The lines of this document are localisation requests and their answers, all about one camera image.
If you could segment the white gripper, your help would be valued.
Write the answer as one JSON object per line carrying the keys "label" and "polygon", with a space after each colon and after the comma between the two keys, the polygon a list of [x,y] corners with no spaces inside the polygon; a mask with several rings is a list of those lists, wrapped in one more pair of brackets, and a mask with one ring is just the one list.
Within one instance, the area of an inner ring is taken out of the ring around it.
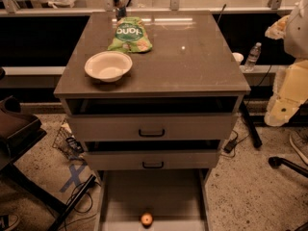
{"label": "white gripper", "polygon": [[[270,39],[284,38],[288,19],[288,15],[278,19],[268,27],[265,36]],[[308,61],[299,59],[288,68],[279,68],[272,91],[264,121],[268,126],[278,127],[288,123],[308,100]]]}

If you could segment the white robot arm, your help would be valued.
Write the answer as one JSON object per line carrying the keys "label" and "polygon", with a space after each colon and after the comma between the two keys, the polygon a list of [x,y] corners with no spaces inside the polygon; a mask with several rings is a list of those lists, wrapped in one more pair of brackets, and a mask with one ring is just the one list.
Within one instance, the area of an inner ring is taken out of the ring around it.
{"label": "white robot arm", "polygon": [[270,39],[284,39],[284,50],[295,61],[275,74],[264,121],[269,126],[288,123],[308,100],[308,0],[300,0],[289,15],[265,32]]}

